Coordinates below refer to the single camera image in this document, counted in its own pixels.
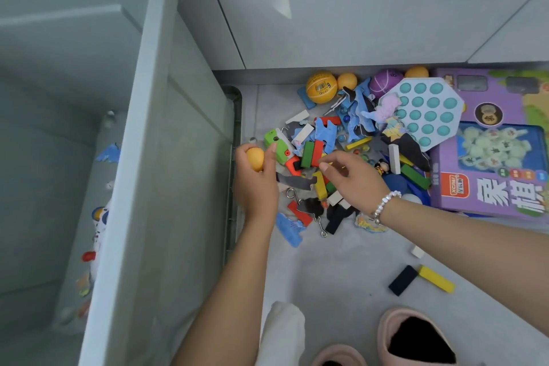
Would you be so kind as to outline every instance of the storage bin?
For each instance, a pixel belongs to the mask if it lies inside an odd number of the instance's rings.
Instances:
[[[176,6],[0,0],[2,364],[165,364],[221,272],[233,108]]]

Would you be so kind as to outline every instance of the forearm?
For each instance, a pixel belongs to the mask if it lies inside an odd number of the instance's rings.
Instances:
[[[549,336],[549,236],[394,198],[381,222]]]
[[[253,365],[259,348],[270,221],[247,220],[172,366]]]

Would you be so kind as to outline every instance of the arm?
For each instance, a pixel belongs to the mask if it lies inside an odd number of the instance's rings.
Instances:
[[[358,156],[335,152],[320,161],[334,162],[321,164],[321,170],[366,214],[372,214],[389,193],[377,171]],[[549,336],[549,235],[400,198],[385,205],[380,221]]]
[[[267,254],[278,208],[276,142],[267,150],[264,171],[255,172],[246,144],[235,151],[234,193],[245,213],[238,243],[219,282],[202,305],[172,366],[253,365],[259,348]]]

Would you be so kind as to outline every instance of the green block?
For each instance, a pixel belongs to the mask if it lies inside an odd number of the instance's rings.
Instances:
[[[331,181],[326,184],[326,191],[328,192],[328,195],[335,193],[336,189]]]
[[[311,168],[312,151],[315,149],[315,143],[306,141],[303,147],[303,157],[301,158],[301,168]]]
[[[421,176],[415,169],[413,169],[408,164],[402,164],[400,167],[400,172],[422,190],[428,189],[431,185],[431,180],[429,178]]]
[[[288,155],[286,155],[288,146],[284,141],[278,139],[276,129],[269,130],[269,132],[265,133],[263,140],[267,148],[271,145],[272,142],[277,142],[276,160],[280,163],[280,165],[284,165],[288,160]]]

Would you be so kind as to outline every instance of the person's right hand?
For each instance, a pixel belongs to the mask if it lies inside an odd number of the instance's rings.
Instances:
[[[320,158],[319,163],[343,198],[363,213],[372,214],[390,192],[377,170],[358,155],[335,151]]]

